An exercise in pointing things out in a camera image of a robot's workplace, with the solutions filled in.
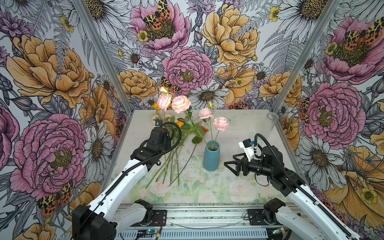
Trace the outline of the orange poppy flower stem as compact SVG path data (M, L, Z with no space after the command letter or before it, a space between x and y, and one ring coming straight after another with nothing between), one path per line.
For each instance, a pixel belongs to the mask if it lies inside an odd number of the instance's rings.
M175 145L178 139L180 143L170 153L164 156L164 164L156 170L151 180L146 185L146 188L154 190L156 194L160 191L168 189L172 184L181 184L183 171L187 168L189 160L182 159L182 149L191 134L191 130L186 129L189 127L189 117L179 118L178 116L171 116L166 111L161 110L157 103L154 104L156 114L152 118L153 123L157 126L159 121L172 122L178 125L181 129L181 134L175 132L175 137L171 140L171 145Z

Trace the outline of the teal ceramic vase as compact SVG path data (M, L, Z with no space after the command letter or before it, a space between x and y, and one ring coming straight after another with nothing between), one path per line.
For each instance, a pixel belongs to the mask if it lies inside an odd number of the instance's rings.
M203 167L210 172L216 171L220 163L220 144L216 141L209 141L206 144Z

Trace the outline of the pink rose flower stem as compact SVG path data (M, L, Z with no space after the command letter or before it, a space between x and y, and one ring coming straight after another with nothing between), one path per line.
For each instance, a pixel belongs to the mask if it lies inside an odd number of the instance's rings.
M228 130L230 124L225 117L214 117L214 103L212 101L208 102L208 106L204 109L199 110L199 119L206 123L208 130L211 133L211 143L206 143L206 146L209 150L215 150L215 144L219 133L225 132Z

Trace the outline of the large pink peony stem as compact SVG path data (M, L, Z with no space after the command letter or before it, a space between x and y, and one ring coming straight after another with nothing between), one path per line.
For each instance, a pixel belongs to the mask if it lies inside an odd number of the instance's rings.
M199 146L199 144L203 141L203 137L206 133L204 127L202 127L202 121L193 116L194 110L192 108L192 101L188 96L176 96L171 92L171 89L161 87L159 98L155 103L158 104L161 110L166 111L167 114L171 116L178 116L179 118L184 118L186 116L189 117L188 124L190 126L186 127L186 129L191 130L192 132L187 138L187 141L182 149L182 159L189 160L190 162L195 154L197 146ZM171 131L171 139L173 139L173 137L176 136L175 132L181 134L181 129L175 123L170 123L171 124L166 125L165 128ZM176 144L173 146L176 148L180 141L181 139L178 139Z

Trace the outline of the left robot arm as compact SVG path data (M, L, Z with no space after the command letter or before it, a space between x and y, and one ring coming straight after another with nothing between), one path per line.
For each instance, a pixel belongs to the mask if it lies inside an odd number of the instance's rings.
M160 158L175 147L172 140L180 135L176 127L171 132L164 124L154 127L148 140L134 150L130 160L116 179L87 206L79 205L72 213L74 240L113 240L126 228L151 220L152 205L138 200L126 211L118 212L125 197Z

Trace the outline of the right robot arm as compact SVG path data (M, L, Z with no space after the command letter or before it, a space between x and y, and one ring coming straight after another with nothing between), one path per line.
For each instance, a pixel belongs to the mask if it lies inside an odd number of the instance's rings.
M361 240L362 237L339 219L319 200L303 179L284 166L283 155L274 146L254 155L253 147L243 148L243 154L233 156L224 165L236 176L254 173L267 177L269 183L292 201L311 220L302 219L285 203L272 199L264 205L264 220L288 227L304 240Z

